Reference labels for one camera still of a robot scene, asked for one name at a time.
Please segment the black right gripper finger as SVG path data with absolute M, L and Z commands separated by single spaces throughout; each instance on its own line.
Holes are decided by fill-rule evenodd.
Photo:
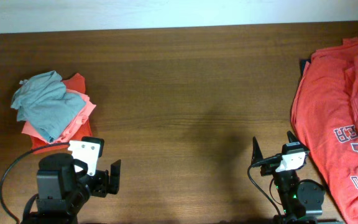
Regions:
M 251 164 L 254 165 L 264 159 L 262 152 L 260 150 L 257 138 L 254 136 L 252 138 L 252 159 Z
M 290 147 L 294 147 L 296 149 L 302 149 L 305 152 L 310 151 L 291 131 L 287 132 L 287 138 Z

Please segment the light blue t-shirt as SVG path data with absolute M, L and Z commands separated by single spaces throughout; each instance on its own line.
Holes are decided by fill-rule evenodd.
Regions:
M 62 77 L 54 70 L 20 84 L 11 108 L 17 110 L 18 121 L 28 121 L 47 142 L 57 140 L 86 105 L 80 95 L 67 92 Z

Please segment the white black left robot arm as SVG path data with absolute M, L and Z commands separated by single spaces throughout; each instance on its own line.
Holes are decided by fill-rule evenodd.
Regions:
M 37 172 L 38 193 L 26 203 L 22 223 L 78 223 L 77 214 L 90 197 L 119 191 L 121 161 L 111 170 L 87 174 L 88 165 L 67 153 L 44 157 Z

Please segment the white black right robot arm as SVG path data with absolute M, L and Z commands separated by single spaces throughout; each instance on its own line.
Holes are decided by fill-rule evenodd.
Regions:
M 310 150 L 291 131 L 287 132 L 287 137 L 288 143 L 282 146 L 281 153 L 270 157 L 263 157 L 256 137 L 252 138 L 248 178 L 276 209 L 274 223 L 317 223 L 323 213 L 325 189 L 313 180 L 301 180 L 298 177 L 296 172 L 306 164 Z M 257 167 L 260 168 L 261 176 L 272 176 L 282 211 L 273 197 L 267 195 L 251 177 L 250 170 Z

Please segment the red printed t-shirt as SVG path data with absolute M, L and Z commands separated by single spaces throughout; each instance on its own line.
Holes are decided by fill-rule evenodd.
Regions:
M 291 125 L 311 151 L 346 223 L 358 223 L 358 38 L 305 64 Z

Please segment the folded pink shirt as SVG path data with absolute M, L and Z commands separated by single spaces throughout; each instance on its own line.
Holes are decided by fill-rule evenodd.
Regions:
M 86 104 L 70 122 L 70 124 L 64 129 L 61 135 L 56 140 L 53 140 L 52 143 L 68 142 L 70 139 L 72 139 L 75 134 L 80 132 L 79 129 L 85 125 L 89 119 L 90 114 L 96 108 L 96 105 L 90 102 L 88 95 L 70 89 L 67 89 L 67 93 L 74 93 L 81 96 L 82 100 Z M 30 137 L 35 137 L 42 142 L 49 144 L 49 142 L 44 137 L 42 137 L 28 121 L 26 121 L 24 124 L 22 134 L 27 134 Z

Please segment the folded red shirt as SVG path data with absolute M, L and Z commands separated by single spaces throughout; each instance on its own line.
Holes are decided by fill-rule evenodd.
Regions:
M 76 73 L 71 78 L 64 80 L 63 83 L 67 89 L 75 90 L 75 91 L 78 91 L 83 94 L 85 94 L 85 92 L 86 92 L 85 78 L 82 75 L 80 75 L 79 73 Z M 82 137 L 85 137 L 85 136 L 92 137 L 93 136 L 89 119 L 85 123 L 85 125 L 79 129 L 79 131 L 80 132 L 75 134 L 74 137 L 70 140 L 79 140 L 80 141 L 82 139 Z M 38 147 L 44 147 L 44 146 L 48 145 L 47 143 L 44 143 L 35 137 L 30 137 L 30 139 L 32 141 L 32 149 L 36 149 Z

